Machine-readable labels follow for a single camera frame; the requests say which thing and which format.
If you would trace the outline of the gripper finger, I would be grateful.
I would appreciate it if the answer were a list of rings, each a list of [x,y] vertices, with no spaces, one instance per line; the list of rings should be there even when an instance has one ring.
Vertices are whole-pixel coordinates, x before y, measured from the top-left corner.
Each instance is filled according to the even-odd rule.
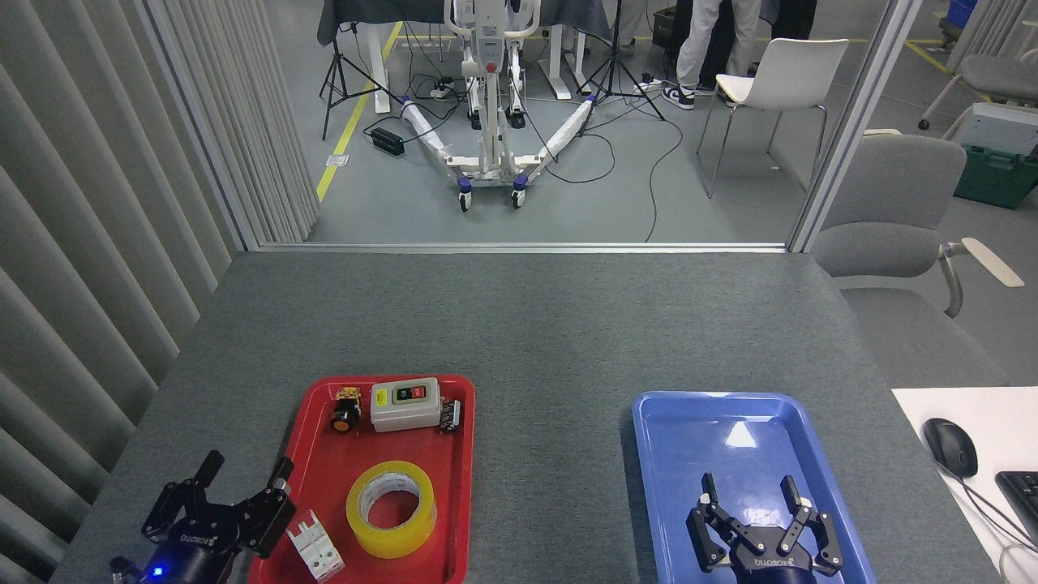
[[[238,547],[268,558],[285,533],[296,505],[290,499],[288,479],[295,466],[292,458],[278,458],[266,486],[250,498],[234,505],[238,525]]]
[[[211,485],[223,462],[219,451],[210,450],[192,477],[182,482],[167,482],[144,521],[141,535],[158,541],[158,537],[166,535],[181,513],[189,522],[200,520],[208,506],[204,489]]]
[[[830,536],[834,517],[816,510],[811,501],[797,491],[795,480],[789,474],[783,477],[781,489],[792,520],[788,527],[766,528],[766,550],[782,548],[781,554],[786,555],[792,546],[805,548],[800,544],[800,536],[805,529],[809,529],[814,535],[818,550],[815,554],[809,553],[815,559],[817,573],[827,577],[834,576],[845,565],[840,543]]]
[[[719,566],[731,568],[731,554],[738,547],[746,548],[750,554],[759,552],[759,539],[753,536],[752,530],[737,518],[723,510],[717,499],[713,475],[705,472],[701,477],[703,495],[698,499],[696,506],[686,518],[686,528],[689,532],[693,550],[696,551],[696,562],[704,573],[711,573]],[[715,543],[708,531],[712,529],[722,536],[729,551]]]

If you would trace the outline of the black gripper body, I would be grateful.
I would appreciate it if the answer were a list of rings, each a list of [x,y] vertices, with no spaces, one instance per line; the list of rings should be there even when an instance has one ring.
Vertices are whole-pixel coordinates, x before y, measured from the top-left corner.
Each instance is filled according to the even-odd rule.
[[[231,505],[208,505],[197,522],[181,513],[164,536],[144,569],[126,557],[112,558],[112,582],[224,583],[243,551]]]
[[[737,583],[817,583],[814,557],[804,547],[792,546],[789,554],[781,554],[782,548],[764,551],[757,555],[746,547],[731,551],[731,571]]]

